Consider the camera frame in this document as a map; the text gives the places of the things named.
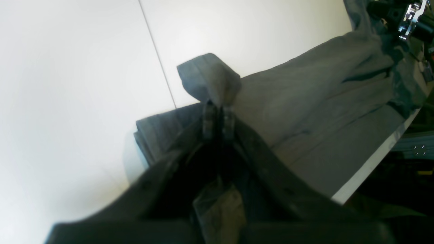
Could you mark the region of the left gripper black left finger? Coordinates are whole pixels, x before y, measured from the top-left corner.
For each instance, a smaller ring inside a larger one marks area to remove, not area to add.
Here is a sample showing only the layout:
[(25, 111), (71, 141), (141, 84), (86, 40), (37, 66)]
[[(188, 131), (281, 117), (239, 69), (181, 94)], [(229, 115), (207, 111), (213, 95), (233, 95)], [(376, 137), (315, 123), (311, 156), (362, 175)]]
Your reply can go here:
[(159, 162), (101, 211), (81, 221), (54, 225), (46, 243), (204, 244), (193, 202), (217, 176), (209, 148), (217, 142), (219, 110), (208, 101), (180, 111), (200, 112), (200, 116)]

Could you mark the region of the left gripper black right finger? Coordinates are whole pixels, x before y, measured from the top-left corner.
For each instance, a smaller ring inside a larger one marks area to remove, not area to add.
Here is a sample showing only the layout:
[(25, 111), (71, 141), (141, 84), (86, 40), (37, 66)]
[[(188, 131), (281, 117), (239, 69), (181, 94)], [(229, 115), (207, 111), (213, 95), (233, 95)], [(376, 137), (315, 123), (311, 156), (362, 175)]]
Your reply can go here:
[(240, 191), (241, 244), (394, 244), (389, 227), (346, 209), (288, 170), (231, 107), (220, 109), (221, 173)]

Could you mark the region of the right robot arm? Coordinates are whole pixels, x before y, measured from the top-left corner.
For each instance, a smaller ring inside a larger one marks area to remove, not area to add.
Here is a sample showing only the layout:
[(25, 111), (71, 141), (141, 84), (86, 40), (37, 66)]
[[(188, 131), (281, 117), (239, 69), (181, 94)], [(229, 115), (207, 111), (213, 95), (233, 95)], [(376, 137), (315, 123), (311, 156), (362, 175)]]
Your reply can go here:
[(434, 17), (432, 0), (374, 0), (368, 14), (382, 20), (388, 31), (402, 42), (411, 38), (423, 43), (421, 72), (426, 82), (433, 81)]

